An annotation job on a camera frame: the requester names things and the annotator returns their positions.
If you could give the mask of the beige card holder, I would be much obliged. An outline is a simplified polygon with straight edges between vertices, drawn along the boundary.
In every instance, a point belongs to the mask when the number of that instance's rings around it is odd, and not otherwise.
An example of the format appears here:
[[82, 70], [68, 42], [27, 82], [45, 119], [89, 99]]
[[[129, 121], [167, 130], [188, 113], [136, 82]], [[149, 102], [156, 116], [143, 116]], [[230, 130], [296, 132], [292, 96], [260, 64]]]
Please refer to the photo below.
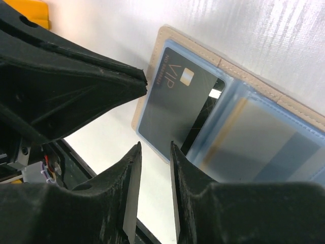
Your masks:
[[217, 101], [198, 116], [205, 123], [196, 137], [189, 136], [190, 149], [180, 146], [190, 162], [219, 182], [324, 184], [324, 116], [169, 26], [158, 31], [146, 74], [148, 94], [139, 99], [132, 120], [144, 141], [138, 125], [167, 46], [211, 63], [225, 82], [222, 93], [210, 92]]

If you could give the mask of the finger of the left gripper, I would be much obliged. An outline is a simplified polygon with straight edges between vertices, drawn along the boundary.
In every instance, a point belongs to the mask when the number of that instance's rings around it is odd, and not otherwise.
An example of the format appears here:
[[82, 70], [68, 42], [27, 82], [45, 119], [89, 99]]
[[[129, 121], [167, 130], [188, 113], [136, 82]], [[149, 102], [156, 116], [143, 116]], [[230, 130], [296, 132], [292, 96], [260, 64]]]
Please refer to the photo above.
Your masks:
[[1, 2], [1, 121], [45, 144], [147, 93], [144, 72], [64, 39]]

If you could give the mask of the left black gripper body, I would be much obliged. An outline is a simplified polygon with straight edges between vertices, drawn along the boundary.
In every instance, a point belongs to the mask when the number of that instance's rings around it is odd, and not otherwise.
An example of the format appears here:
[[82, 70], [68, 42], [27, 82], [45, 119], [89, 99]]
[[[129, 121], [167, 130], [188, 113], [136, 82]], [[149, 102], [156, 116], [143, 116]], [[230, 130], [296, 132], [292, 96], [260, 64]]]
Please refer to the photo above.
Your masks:
[[54, 143], [38, 145], [1, 122], [1, 184], [66, 187], [64, 156]]

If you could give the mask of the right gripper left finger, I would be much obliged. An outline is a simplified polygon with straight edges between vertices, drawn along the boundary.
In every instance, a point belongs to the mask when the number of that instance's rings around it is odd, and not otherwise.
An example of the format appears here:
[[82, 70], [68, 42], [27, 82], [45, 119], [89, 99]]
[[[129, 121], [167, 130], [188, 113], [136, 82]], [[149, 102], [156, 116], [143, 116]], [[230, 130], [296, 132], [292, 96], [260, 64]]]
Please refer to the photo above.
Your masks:
[[1, 185], [1, 243], [133, 243], [142, 147], [72, 190]]

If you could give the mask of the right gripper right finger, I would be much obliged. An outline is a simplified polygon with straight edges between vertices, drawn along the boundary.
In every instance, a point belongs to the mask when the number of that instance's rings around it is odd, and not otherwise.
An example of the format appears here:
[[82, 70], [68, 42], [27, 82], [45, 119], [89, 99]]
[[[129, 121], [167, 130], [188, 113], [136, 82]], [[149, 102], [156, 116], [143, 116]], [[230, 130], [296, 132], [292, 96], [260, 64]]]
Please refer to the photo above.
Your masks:
[[222, 184], [172, 143], [177, 243], [324, 243], [324, 188], [308, 182]]

